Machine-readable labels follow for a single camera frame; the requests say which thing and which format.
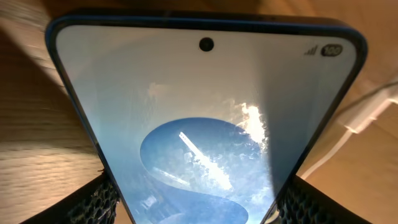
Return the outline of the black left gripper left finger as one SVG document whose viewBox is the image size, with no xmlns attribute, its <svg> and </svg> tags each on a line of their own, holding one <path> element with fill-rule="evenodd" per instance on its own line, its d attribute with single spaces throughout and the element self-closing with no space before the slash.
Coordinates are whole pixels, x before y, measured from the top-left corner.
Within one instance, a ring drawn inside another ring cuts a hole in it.
<svg viewBox="0 0 398 224">
<path fill-rule="evenodd" d="M 107 173 L 22 224 L 113 224 L 120 201 Z"/>
</svg>

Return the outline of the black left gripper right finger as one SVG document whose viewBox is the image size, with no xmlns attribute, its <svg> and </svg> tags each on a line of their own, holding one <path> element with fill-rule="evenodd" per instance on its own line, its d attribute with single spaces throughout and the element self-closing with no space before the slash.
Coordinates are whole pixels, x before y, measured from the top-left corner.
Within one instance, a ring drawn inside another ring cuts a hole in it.
<svg viewBox="0 0 398 224">
<path fill-rule="evenodd" d="M 277 201 L 281 224 L 370 224 L 298 176 Z"/>
</svg>

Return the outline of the blue Samsung Galaxy smartphone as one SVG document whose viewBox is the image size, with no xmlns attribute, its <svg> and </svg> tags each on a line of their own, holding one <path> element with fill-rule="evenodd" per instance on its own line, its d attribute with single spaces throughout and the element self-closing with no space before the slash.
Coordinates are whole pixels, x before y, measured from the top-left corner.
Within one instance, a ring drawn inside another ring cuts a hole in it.
<svg viewBox="0 0 398 224">
<path fill-rule="evenodd" d="M 122 9 L 45 43 L 134 223 L 264 223 L 368 52 L 336 19 Z"/>
</svg>

